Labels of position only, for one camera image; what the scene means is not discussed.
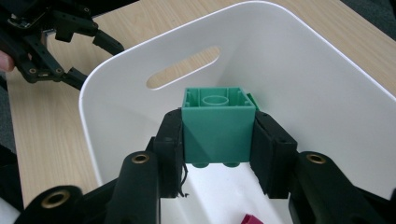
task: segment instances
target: wooden table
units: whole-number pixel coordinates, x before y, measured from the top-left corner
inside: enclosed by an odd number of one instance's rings
[[[130,48],[239,0],[141,0],[95,20]],[[320,35],[396,95],[396,42],[338,0],[272,0]],[[49,37],[49,51],[64,69],[89,74],[110,55],[75,35],[70,44]],[[28,84],[18,71],[7,74],[24,204],[59,185],[86,193],[97,188],[78,113],[79,91],[63,83]]]

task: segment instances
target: pink object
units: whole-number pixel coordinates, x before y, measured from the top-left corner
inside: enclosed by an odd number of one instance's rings
[[[241,224],[264,224],[253,215],[246,214]]]

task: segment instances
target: robotic arm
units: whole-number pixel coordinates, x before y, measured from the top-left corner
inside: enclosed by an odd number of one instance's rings
[[[65,72],[43,44],[45,35],[70,42],[73,34],[94,36],[93,44],[110,54],[124,50],[121,43],[101,31],[92,18],[137,0],[0,0],[0,50],[10,55],[30,83],[65,82],[77,89],[86,76],[76,68]]]
[[[169,112],[146,150],[124,159],[117,179],[86,195],[74,186],[49,189],[16,223],[161,223],[161,198],[184,196],[182,129],[181,110]],[[354,187],[330,158],[297,152],[297,142],[268,114],[256,112],[251,145],[249,163],[262,192],[289,199],[294,223],[396,223],[396,190],[386,200]]]

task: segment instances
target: white plastic bin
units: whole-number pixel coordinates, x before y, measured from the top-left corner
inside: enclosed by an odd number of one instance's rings
[[[147,80],[190,55],[219,57],[153,90]],[[388,198],[396,187],[396,100],[285,8],[262,1],[224,8],[124,51],[98,66],[80,114],[100,184],[123,158],[145,150],[186,87],[240,86],[298,142],[331,157],[363,189]],[[188,198],[162,200],[163,223],[290,223],[287,201],[268,200],[247,163],[189,166]]]

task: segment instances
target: bin handle slot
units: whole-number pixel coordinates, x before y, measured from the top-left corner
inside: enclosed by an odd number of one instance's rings
[[[159,88],[214,63],[220,55],[220,48],[212,46],[192,54],[190,57],[174,63],[162,71],[150,76],[146,86],[152,90]]]

